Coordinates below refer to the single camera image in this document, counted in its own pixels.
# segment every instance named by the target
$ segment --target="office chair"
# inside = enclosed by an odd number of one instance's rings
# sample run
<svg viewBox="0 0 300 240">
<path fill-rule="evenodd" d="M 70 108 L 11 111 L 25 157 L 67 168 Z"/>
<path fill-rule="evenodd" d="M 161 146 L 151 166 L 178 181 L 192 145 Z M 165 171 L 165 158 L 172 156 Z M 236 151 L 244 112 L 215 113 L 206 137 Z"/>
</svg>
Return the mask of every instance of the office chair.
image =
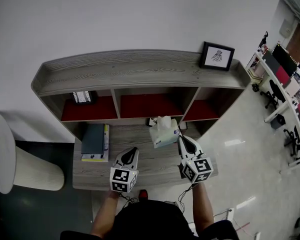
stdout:
<svg viewBox="0 0 300 240">
<path fill-rule="evenodd" d="M 265 105 L 265 108 L 267 109 L 269 107 L 270 104 L 272 104 L 274 106 L 274 109 L 277 109 L 277 105 L 279 104 L 279 100 L 282 102 L 285 102 L 286 99 L 284 97 L 284 95 L 282 94 L 282 92 L 280 91 L 279 87 L 275 84 L 275 82 L 273 80 L 270 80 L 270 87 L 271 90 L 273 91 L 273 94 L 270 93 L 270 91 L 267 92 L 260 92 L 260 95 L 265 95 L 268 99 L 269 102 L 267 105 Z"/>
<path fill-rule="evenodd" d="M 297 127 L 295 126 L 293 131 L 288 131 L 287 129 L 284 129 L 283 130 L 284 132 L 288 133 L 289 135 L 289 142 L 287 142 L 286 144 L 284 144 L 284 146 L 288 146 L 290 144 L 292 144 L 292 154 L 291 157 L 294 157 L 298 154 L 298 151 L 300 150 L 300 138 L 299 138 L 299 134 L 298 134 L 298 131 L 297 131 Z"/>
</svg>

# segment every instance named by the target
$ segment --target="red shoe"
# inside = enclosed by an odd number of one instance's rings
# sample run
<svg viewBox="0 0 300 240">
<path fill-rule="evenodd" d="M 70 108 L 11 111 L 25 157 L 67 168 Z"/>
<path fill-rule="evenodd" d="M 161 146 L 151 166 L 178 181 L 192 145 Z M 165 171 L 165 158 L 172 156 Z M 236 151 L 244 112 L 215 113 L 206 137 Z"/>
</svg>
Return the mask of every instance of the red shoe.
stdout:
<svg viewBox="0 0 300 240">
<path fill-rule="evenodd" d="M 148 200 L 148 192 L 145 189 L 141 189 L 139 193 L 139 202 Z"/>
</svg>

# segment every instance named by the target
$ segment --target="tissue box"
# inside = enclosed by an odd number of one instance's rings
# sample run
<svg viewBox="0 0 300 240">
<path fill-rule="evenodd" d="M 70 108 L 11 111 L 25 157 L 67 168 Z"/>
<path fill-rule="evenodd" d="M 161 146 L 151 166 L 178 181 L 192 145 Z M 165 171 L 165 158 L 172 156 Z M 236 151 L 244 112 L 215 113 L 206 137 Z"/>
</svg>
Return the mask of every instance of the tissue box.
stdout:
<svg viewBox="0 0 300 240">
<path fill-rule="evenodd" d="M 176 119 L 171 120 L 169 129 L 158 131 L 158 127 L 155 125 L 149 128 L 149 132 L 155 149 L 177 142 L 180 135 Z"/>
</svg>

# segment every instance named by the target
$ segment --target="computer monitor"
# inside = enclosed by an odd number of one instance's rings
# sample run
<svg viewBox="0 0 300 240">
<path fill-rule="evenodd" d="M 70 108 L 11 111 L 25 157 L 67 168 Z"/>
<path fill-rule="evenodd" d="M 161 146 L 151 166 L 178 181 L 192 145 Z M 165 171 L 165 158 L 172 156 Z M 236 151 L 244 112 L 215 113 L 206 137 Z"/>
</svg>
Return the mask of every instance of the computer monitor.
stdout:
<svg viewBox="0 0 300 240">
<path fill-rule="evenodd" d="M 291 58 L 291 56 L 286 53 L 286 51 L 281 47 L 280 44 L 275 46 L 275 49 L 272 52 L 272 56 L 276 59 L 277 62 L 283 67 L 284 71 L 291 77 L 294 72 L 297 70 L 297 64 Z"/>
</svg>

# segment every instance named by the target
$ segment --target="picture frame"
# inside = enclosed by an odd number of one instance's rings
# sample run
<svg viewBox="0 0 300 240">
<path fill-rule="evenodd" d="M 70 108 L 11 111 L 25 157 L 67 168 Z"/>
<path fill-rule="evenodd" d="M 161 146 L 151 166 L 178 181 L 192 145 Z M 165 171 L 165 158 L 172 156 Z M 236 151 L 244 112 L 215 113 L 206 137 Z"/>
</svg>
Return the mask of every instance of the picture frame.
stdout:
<svg viewBox="0 0 300 240">
<path fill-rule="evenodd" d="M 96 102 L 97 95 L 93 91 L 74 91 L 71 93 L 73 102 L 76 105 L 93 104 Z"/>
<path fill-rule="evenodd" d="M 202 69 L 229 71 L 234 53 L 234 48 L 204 42 L 199 66 Z"/>
</svg>

